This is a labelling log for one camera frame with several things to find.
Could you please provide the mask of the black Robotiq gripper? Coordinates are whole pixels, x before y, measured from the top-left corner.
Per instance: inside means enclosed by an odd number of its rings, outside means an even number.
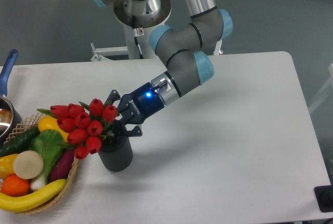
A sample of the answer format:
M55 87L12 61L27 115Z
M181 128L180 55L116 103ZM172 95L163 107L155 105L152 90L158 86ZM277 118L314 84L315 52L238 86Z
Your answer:
M138 124L142 124L147 118L164 108L164 104L153 85L148 82L138 89L122 97L113 89L104 103L104 107L112 106L119 101L117 111L121 119L115 120L111 130L115 137L141 137L142 130ZM132 130L126 128L126 124L137 124Z

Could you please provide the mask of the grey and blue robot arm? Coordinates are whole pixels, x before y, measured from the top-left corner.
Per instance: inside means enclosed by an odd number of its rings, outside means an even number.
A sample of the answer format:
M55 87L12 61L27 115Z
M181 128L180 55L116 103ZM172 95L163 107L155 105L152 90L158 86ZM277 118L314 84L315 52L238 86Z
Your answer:
M98 6L113 5L123 25L130 59L159 58L166 70L133 92L109 101L118 101L121 119L107 127L118 136L140 136L140 124L165 106L209 80L212 62L202 49L220 47L230 35L233 22L228 12L218 9L215 0L185 0L191 21L183 29L166 25L171 14L170 0L93 0Z

